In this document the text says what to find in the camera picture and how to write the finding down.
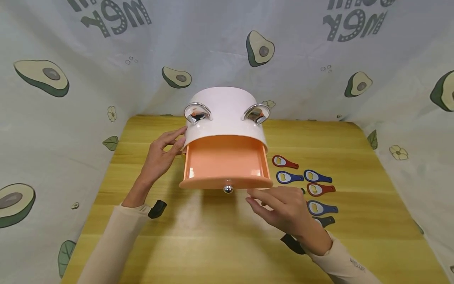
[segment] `person's right hand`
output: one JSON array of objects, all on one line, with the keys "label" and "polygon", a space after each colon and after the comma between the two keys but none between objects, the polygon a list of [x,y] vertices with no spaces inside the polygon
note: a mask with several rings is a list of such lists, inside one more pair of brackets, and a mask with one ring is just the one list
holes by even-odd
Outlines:
[{"label": "person's right hand", "polygon": [[247,193],[250,197],[246,201],[257,215],[271,226],[295,237],[309,252],[324,255],[331,249],[332,240],[312,218],[301,189],[279,186],[264,190],[248,189]]}]

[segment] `beige sleeve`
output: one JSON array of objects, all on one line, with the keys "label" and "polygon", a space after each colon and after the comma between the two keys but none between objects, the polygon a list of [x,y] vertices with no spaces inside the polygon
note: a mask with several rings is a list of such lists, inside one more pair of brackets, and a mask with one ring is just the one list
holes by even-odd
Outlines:
[{"label": "beige sleeve", "polygon": [[115,206],[104,234],[85,264],[78,284],[117,284],[150,207]]},{"label": "beige sleeve", "polygon": [[307,255],[312,261],[325,271],[335,284],[380,284],[381,282],[356,261],[347,251],[347,248],[328,232],[333,240],[333,246],[323,256],[311,253]]}]

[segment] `sleeve cuff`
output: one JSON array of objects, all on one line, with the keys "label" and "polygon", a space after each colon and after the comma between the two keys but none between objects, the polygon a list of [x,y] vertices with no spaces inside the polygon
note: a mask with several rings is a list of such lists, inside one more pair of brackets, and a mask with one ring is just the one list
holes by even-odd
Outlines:
[{"label": "sleeve cuff", "polygon": [[134,215],[139,214],[139,215],[148,217],[148,213],[150,212],[151,207],[148,206],[147,204],[143,204],[139,207],[134,207],[134,208],[124,207],[123,202],[122,202],[118,206],[118,209],[121,210],[125,214],[134,214]]}]

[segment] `chrome handle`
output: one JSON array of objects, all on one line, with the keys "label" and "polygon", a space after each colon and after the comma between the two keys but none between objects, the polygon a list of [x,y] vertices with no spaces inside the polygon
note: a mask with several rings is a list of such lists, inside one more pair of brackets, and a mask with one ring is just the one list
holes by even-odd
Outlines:
[{"label": "chrome handle", "polygon": [[197,102],[188,104],[184,109],[184,117],[186,117],[186,120],[192,125],[195,125],[199,120],[205,118],[212,120],[210,109],[204,104]]},{"label": "chrome handle", "polygon": [[267,105],[251,105],[245,112],[242,120],[252,120],[257,125],[262,124],[270,116],[271,110]]}]

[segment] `wooden table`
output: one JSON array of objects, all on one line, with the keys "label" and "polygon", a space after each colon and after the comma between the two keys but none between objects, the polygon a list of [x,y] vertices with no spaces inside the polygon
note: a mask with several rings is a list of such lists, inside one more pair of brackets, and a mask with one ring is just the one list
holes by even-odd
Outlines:
[{"label": "wooden table", "polygon": [[[136,116],[121,136],[62,284],[76,283],[103,233],[140,172],[149,144],[162,132],[184,125],[182,117]],[[448,283],[362,131],[346,122],[264,123],[268,163],[280,154],[333,179],[336,192],[316,199],[335,205],[327,227],[351,254],[383,283]],[[148,222],[130,254],[120,283],[331,283],[309,257],[289,250],[284,235],[244,200],[243,190],[182,190],[184,163],[177,157],[153,186],[147,203],[167,202],[164,214]],[[289,185],[305,187],[307,182]]]}]

